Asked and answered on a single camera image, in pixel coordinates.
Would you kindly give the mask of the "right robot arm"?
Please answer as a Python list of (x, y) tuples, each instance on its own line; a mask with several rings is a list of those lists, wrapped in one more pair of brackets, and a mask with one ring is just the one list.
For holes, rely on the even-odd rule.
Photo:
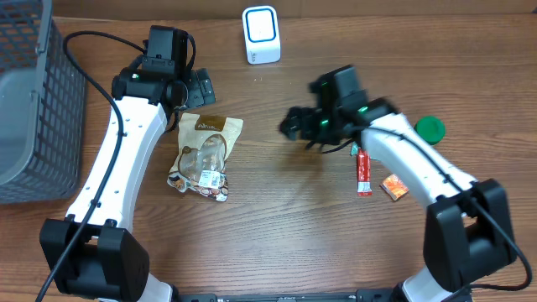
[(371, 100), (346, 65), (310, 83), (315, 107), (291, 107), (279, 130), (310, 147), (356, 143), (396, 174), (425, 209), (425, 267), (393, 289), (360, 289), (359, 301), (469, 301), (478, 280), (521, 253), (505, 189), (444, 159), (384, 97)]

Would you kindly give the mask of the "brown Pantree snack pouch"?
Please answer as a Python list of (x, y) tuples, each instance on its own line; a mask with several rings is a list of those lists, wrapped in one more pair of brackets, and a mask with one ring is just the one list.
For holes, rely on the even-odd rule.
[(243, 127), (232, 117), (184, 113), (178, 123), (178, 150), (167, 184), (225, 202), (229, 195), (226, 163)]

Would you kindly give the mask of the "orange snack packet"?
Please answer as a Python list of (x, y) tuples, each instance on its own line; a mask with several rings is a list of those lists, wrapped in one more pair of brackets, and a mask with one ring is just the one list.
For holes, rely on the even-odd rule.
[(384, 179), (380, 187), (391, 197), (393, 201), (399, 200), (409, 192), (409, 188), (396, 174), (391, 174)]

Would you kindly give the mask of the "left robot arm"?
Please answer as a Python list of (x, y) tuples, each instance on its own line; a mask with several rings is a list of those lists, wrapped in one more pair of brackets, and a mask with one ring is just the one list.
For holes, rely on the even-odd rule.
[(46, 286), (98, 301), (177, 301), (155, 278), (132, 233), (143, 175), (159, 138), (181, 112), (212, 104), (206, 70), (194, 69), (196, 43), (184, 30), (154, 25), (138, 55), (103, 96), (107, 132), (86, 183), (65, 217), (45, 221), (39, 242), (50, 267)]

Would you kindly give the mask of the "light green packet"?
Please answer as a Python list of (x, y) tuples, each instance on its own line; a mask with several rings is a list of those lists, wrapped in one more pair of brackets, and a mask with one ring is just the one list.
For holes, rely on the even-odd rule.
[(359, 154), (359, 150), (360, 150), (360, 147), (358, 146), (358, 144), (356, 142), (353, 142), (350, 155), (357, 156)]

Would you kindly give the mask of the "green lid jar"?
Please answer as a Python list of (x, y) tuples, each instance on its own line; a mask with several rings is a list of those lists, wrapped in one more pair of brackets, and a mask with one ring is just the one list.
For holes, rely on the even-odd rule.
[(422, 117), (415, 125), (414, 130), (428, 144), (438, 144), (446, 135), (444, 123), (435, 116)]

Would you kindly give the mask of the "red snack bar wrapper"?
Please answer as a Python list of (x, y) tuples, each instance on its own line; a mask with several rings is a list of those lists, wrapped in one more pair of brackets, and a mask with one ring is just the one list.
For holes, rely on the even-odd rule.
[(373, 193), (370, 183), (370, 157), (363, 150), (357, 153), (357, 195), (368, 196)]

